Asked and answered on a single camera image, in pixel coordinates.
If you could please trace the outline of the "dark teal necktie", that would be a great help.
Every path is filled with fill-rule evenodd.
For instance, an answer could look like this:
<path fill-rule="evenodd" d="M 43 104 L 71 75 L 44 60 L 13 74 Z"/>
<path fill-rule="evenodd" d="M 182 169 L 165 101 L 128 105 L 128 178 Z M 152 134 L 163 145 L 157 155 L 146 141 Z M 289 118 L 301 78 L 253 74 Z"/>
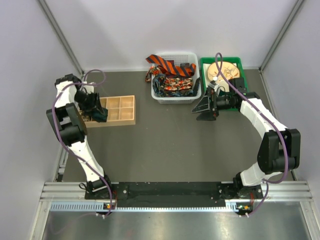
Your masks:
<path fill-rule="evenodd" d="M 108 109 L 102 108 L 102 111 L 98 109 L 93 110 L 91 113 L 91 120 L 97 123 L 106 123 L 108 119 Z"/>

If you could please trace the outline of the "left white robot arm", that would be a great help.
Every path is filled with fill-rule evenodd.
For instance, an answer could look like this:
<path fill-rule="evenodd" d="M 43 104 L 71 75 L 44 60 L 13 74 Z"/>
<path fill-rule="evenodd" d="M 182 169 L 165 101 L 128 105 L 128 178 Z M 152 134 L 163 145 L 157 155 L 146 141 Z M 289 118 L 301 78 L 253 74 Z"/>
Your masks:
<path fill-rule="evenodd" d="M 85 124 L 86 118 L 97 123 L 106 123 L 108 118 L 108 110 L 94 90 L 96 83 L 67 74 L 54 85 L 56 97 L 46 116 L 62 147 L 77 158 L 85 173 L 86 182 L 81 184 L 85 198 L 113 201 L 114 187 L 90 148 Z"/>

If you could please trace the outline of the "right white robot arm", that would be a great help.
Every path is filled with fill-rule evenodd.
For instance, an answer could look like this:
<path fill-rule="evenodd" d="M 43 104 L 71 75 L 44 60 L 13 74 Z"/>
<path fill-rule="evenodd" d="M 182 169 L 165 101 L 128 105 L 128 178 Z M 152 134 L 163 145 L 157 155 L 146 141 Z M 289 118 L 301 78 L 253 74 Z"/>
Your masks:
<path fill-rule="evenodd" d="M 221 110 L 238 109 L 259 133 L 262 141 L 257 161 L 233 178 L 234 194 L 245 198 L 262 180 L 299 167 L 301 134 L 281 124 L 260 97 L 247 90 L 244 78 L 233 78 L 229 82 L 229 92 L 219 95 L 220 85 L 211 81 L 192 112 L 198 114 L 198 121 L 214 121 Z"/>

